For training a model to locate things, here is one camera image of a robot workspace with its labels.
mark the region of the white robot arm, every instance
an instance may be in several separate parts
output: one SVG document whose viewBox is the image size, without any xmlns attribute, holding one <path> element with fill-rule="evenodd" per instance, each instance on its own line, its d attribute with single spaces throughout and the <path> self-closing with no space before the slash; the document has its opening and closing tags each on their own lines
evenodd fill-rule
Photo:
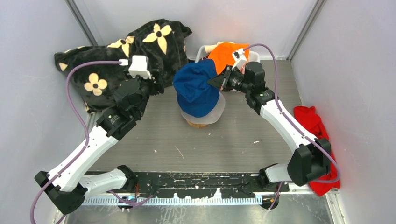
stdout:
<svg viewBox="0 0 396 224">
<path fill-rule="evenodd" d="M 84 199 L 112 189 L 132 191 L 137 179 L 127 166 L 95 176 L 83 177 L 88 169 L 108 149 L 120 141 L 144 114 L 150 95 L 164 92 L 159 70 L 148 67 L 146 56 L 133 56 L 128 69 L 129 77 L 114 92 L 116 106 L 103 112 L 89 134 L 89 145 L 85 151 L 56 178 L 46 189 L 50 200 L 63 214 L 76 210 Z M 35 176 L 43 187 L 60 170 L 75 159 L 85 145 L 85 140 L 57 167 L 49 172 L 41 171 Z"/>
<path fill-rule="evenodd" d="M 238 58 L 246 61 L 243 56 L 238 56 L 239 51 L 235 54 L 236 63 Z M 293 181 L 303 186 L 330 173 L 330 160 L 307 138 L 315 140 L 328 154 L 331 152 L 330 143 L 326 139 L 318 140 L 303 128 L 284 108 L 281 100 L 275 100 L 275 94 L 265 86 L 264 78 L 262 64 L 249 62 L 244 75 L 235 69 L 235 65 L 228 65 L 220 75 L 208 81 L 208 84 L 221 91 L 235 89 L 245 93 L 247 104 L 280 133 L 293 153 L 288 164 L 273 164 L 260 170 L 261 188 L 271 188 L 282 181 Z"/>
</svg>

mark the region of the flower pattern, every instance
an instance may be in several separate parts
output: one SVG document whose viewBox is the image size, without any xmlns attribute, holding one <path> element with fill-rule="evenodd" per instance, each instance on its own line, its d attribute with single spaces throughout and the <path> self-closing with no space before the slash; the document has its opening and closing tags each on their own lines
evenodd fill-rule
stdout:
<svg viewBox="0 0 396 224">
<path fill-rule="evenodd" d="M 99 80 L 99 76 L 96 73 L 91 73 L 88 77 L 89 82 L 84 84 L 85 90 L 93 92 L 95 96 L 102 95 L 103 91 L 107 87 L 107 81 L 104 79 Z"/>
<path fill-rule="evenodd" d="M 119 48 L 120 46 L 122 51 L 124 52 L 125 56 L 129 57 L 129 47 L 135 41 L 134 36 L 127 36 L 125 40 L 119 39 L 117 42 L 114 42 L 108 45 L 108 48 Z"/>
<path fill-rule="evenodd" d="M 164 26 L 163 28 L 160 28 L 160 26 L 155 23 L 153 32 L 149 35 L 147 35 L 146 38 L 144 38 L 143 42 L 145 43 L 151 43 L 154 41 L 158 41 L 158 45 L 160 46 L 162 52 L 166 54 L 166 48 L 167 48 L 167 42 L 165 39 L 165 36 L 167 36 L 170 32 L 172 31 L 172 28 L 170 28 L 169 25 Z"/>
</svg>

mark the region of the white enclosure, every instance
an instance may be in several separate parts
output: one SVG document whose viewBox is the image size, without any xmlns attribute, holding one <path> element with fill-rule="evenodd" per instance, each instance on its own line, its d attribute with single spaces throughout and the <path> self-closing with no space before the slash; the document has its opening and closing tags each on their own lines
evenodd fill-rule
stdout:
<svg viewBox="0 0 396 224">
<path fill-rule="evenodd" d="M 233 41 L 267 44 L 280 60 L 289 56 L 317 3 L 2 1 L 1 223 L 29 223 L 30 205 L 39 190 L 34 176 L 56 167 L 83 138 L 67 103 L 65 77 L 54 65 L 54 53 L 89 45 L 66 2 L 76 3 L 98 45 L 165 18 L 193 31 L 185 40 L 190 59 L 202 45 Z M 342 172 L 340 194 L 351 224 L 387 224 L 396 219 L 395 24 L 394 0 L 327 0 L 292 60 L 303 104 L 317 108 L 330 135 Z M 270 59 L 264 48 L 254 51 L 261 59 Z M 71 96 L 87 121 L 84 103 L 73 88 Z M 52 223 L 55 210 L 42 196 L 35 212 L 37 223 Z"/>
<path fill-rule="evenodd" d="M 0 20 L 0 222 L 26 224 L 39 190 L 34 176 L 54 168 L 83 137 L 53 55 L 88 40 L 61 0 L 2 1 Z M 87 119 L 81 98 L 71 95 Z M 55 210 L 47 196 L 41 197 L 37 223 L 52 223 Z"/>
<path fill-rule="evenodd" d="M 328 0 L 292 61 L 342 171 L 352 224 L 394 223 L 396 2 Z"/>
<path fill-rule="evenodd" d="M 266 43 L 278 59 L 286 59 L 315 0 L 77 0 L 98 44 L 125 38 L 144 23 L 165 18 L 191 28 L 187 56 L 219 41 Z M 271 59 L 264 49 L 255 49 Z"/>
</svg>

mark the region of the metal frame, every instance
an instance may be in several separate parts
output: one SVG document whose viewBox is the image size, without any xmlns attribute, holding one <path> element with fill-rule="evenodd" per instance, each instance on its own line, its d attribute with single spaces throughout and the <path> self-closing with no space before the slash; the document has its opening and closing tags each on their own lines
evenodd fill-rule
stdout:
<svg viewBox="0 0 396 224">
<path fill-rule="evenodd" d="M 96 41 L 91 30 L 89 29 L 88 24 L 85 22 L 85 19 L 81 14 L 80 10 L 78 9 L 75 1 L 74 0 L 64 0 L 64 1 L 69 6 L 70 11 L 73 13 L 74 17 L 76 18 L 78 24 L 80 25 L 88 41 L 91 43 L 92 46 L 97 46 L 98 42 Z"/>
<path fill-rule="evenodd" d="M 323 5 L 326 3 L 327 0 L 317 0 L 310 15 L 308 16 L 307 22 L 305 22 L 303 29 L 301 30 L 300 34 L 298 35 L 298 38 L 296 42 L 293 45 L 293 48 L 291 49 L 291 52 L 289 56 L 287 57 L 288 61 L 292 61 L 294 56 L 297 53 L 298 48 L 300 47 L 301 43 L 303 42 L 306 34 L 312 27 L 313 23 L 315 22 L 318 14 L 320 13 L 320 10 L 322 9 Z"/>
<path fill-rule="evenodd" d="M 327 204 L 332 215 L 333 222 L 335 224 L 347 224 L 347 220 L 343 215 L 343 209 L 341 206 L 339 194 L 327 193 L 326 194 Z"/>
</svg>

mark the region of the blue beanie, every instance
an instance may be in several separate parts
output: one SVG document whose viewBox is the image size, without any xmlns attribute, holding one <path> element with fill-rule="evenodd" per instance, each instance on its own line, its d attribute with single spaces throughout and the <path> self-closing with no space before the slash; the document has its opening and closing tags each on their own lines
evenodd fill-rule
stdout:
<svg viewBox="0 0 396 224">
<path fill-rule="evenodd" d="M 177 92 L 177 102 L 185 113 L 201 118 L 213 110 L 220 93 L 207 81 L 216 76 L 216 67 L 212 59 L 188 63 L 176 72 L 173 85 Z"/>
</svg>

